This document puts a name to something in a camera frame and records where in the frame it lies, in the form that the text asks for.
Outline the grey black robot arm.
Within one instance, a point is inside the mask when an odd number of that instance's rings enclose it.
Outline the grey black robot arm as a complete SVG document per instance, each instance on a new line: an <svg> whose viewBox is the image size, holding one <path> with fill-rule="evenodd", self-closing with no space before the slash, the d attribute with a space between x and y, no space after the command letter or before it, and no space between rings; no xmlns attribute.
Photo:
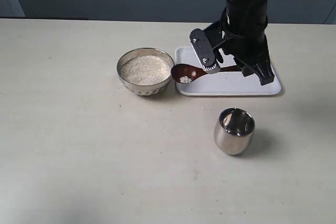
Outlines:
<svg viewBox="0 0 336 224"><path fill-rule="evenodd" d="M194 29L190 41L204 72L220 71L223 55L234 57L235 70L259 78L262 86L272 83L265 29L268 25L268 0L225 0L218 21L204 29Z"/></svg>

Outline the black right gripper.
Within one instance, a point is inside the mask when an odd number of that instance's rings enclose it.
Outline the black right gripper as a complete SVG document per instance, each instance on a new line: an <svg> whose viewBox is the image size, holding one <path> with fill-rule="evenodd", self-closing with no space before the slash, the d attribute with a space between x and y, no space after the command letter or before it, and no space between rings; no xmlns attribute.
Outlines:
<svg viewBox="0 0 336 224"><path fill-rule="evenodd" d="M192 30L190 41L206 73L220 72L222 50L225 55L234 56L244 77L254 74L265 86L275 78L265 35L267 25L267 0L226 0L220 19L204 31Z"/></svg>

